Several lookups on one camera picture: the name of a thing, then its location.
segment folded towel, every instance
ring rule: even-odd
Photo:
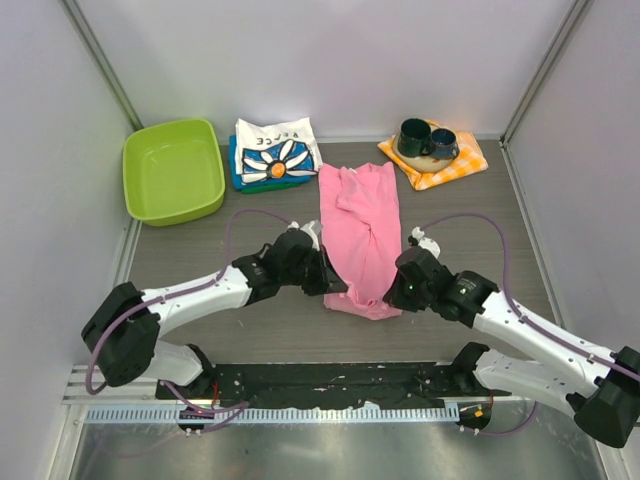
[[[285,188],[297,187],[303,183],[307,183],[311,180],[311,175],[304,177],[289,177],[289,178],[277,178],[271,182],[258,182],[245,185],[242,183],[242,176],[236,173],[236,136],[231,135],[229,137],[229,166],[231,172],[231,184],[233,188],[242,193],[262,193],[269,192],[271,190],[284,190]]]
[[[236,142],[232,171],[242,186],[287,183],[315,175],[322,166],[308,118],[265,127],[239,119]]]
[[[435,122],[427,121],[431,125],[431,128],[440,127],[440,125]],[[426,190],[427,188],[435,187],[436,185],[450,182],[456,178],[466,177],[472,173],[481,172],[489,168],[478,142],[476,142],[476,139],[470,132],[456,132],[460,155],[448,166],[433,173],[418,171],[406,161],[402,160],[400,156],[394,152],[394,139],[395,135],[389,140],[379,143],[378,148],[400,167],[400,170],[407,175],[409,183],[411,183],[411,186],[415,190]]]
[[[400,315],[382,301],[402,253],[393,164],[367,163],[355,170],[325,165],[318,185],[322,243],[349,287],[347,293],[325,295],[325,307],[371,320]]]

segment white wall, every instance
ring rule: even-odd
[[[512,143],[568,325],[614,349],[640,349],[638,25],[594,2]]]
[[[143,123],[310,115],[322,137],[428,116],[504,131],[570,0],[80,0]]]
[[[0,18],[0,477],[43,478],[127,219],[127,123],[58,2]]]

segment black mounting plate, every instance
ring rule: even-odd
[[[213,381],[222,406],[248,401],[265,409],[341,410],[365,401],[383,409],[432,408],[446,397],[508,395],[490,392],[458,366],[435,362],[217,364]],[[173,398],[160,385],[156,397]]]

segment daisy print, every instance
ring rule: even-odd
[[[315,162],[306,143],[289,139],[266,150],[245,148],[242,152],[242,181],[315,175]]]

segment gray table surface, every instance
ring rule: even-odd
[[[398,169],[403,239],[411,229],[444,215],[475,211],[492,216],[508,236],[514,296],[553,319],[540,272],[497,141],[480,142],[489,169],[433,189],[414,191]],[[223,148],[226,160],[227,151]],[[323,160],[334,166],[382,164],[387,157],[374,143],[321,144]],[[143,226],[130,279],[136,287],[169,286],[218,270],[224,260],[224,230],[242,208],[264,208],[300,223],[319,218],[317,179],[297,188],[243,195],[227,172],[223,206],[213,215],[172,227]],[[283,224],[256,215],[233,228],[232,258],[256,252],[282,233]],[[452,271],[474,270],[501,284],[502,250],[497,233],[477,219],[454,219],[430,232],[441,246],[440,260]],[[170,332],[172,343],[195,343],[214,362],[365,362],[452,360],[469,341],[522,357],[512,347],[431,312],[371,321],[327,310],[321,297],[295,287],[270,300],[203,317]]]

